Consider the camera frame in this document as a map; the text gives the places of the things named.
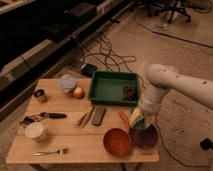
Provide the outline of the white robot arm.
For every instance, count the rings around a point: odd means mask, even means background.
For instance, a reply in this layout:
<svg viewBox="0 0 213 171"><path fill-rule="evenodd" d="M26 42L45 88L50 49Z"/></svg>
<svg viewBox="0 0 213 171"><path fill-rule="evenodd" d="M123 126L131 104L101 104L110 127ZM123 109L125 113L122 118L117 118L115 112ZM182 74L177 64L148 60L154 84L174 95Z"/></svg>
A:
<svg viewBox="0 0 213 171"><path fill-rule="evenodd" d="M213 81L181 75L176 68L162 64L150 65L145 76L149 85L139 101L139 107L144 113L158 113L161 102L170 89L213 110Z"/></svg>

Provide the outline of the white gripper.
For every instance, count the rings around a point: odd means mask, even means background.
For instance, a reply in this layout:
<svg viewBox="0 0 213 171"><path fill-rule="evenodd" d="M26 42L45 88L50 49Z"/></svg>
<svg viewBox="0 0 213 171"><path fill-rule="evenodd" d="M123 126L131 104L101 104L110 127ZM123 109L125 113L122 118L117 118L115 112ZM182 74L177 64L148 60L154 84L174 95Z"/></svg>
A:
<svg viewBox="0 0 213 171"><path fill-rule="evenodd" d="M139 107L142 112L148 115L155 115L161 108L164 97L164 90L159 87L147 87L142 93Z"/></svg>

